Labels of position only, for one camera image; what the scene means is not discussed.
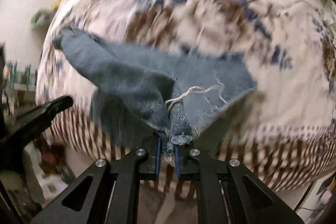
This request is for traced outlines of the floral white bed quilt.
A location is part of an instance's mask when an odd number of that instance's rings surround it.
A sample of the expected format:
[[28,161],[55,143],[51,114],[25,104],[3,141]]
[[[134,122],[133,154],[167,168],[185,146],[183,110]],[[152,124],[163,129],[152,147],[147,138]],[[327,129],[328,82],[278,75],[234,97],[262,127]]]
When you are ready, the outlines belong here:
[[313,136],[335,118],[332,0],[63,0],[48,30],[37,102],[70,94],[87,110],[94,85],[52,46],[65,26],[177,55],[239,57],[258,90],[241,132]]

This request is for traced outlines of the teal metal rack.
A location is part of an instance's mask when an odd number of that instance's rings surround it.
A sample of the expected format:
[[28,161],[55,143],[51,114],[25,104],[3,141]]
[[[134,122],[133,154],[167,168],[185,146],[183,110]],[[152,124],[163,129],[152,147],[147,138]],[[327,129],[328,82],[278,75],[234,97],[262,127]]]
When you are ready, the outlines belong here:
[[18,61],[7,61],[3,76],[9,90],[35,91],[38,70],[31,64]]

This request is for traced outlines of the brown checkered bed sheet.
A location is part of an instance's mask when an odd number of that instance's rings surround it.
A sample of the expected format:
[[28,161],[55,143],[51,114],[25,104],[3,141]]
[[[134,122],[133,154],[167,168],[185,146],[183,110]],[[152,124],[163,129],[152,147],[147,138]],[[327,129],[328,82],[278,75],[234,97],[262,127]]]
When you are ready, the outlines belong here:
[[[217,120],[195,141],[219,160],[238,158],[269,188],[279,192],[314,182],[335,170],[335,120],[327,125],[257,124],[243,130],[243,119]],[[117,144],[77,106],[58,114],[46,129],[52,145],[69,146],[92,159],[119,160],[133,144]]]

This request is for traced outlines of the frayed blue denim shorts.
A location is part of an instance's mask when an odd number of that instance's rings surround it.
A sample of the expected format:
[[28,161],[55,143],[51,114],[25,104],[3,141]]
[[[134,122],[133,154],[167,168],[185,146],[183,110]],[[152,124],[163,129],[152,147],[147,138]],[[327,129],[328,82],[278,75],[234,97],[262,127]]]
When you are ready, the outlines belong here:
[[206,134],[221,137],[232,119],[227,110],[257,87],[239,57],[173,55],[72,27],[62,29],[53,44],[96,86],[93,121],[131,147],[152,133],[162,138],[166,154]]

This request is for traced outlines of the green white plastic bag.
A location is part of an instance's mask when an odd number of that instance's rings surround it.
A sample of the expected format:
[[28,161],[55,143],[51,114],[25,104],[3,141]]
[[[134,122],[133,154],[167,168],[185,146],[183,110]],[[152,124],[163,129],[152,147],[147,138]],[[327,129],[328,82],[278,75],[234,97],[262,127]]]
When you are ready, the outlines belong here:
[[38,10],[32,17],[30,21],[30,26],[32,28],[45,28],[48,27],[53,17],[55,16],[55,10]]

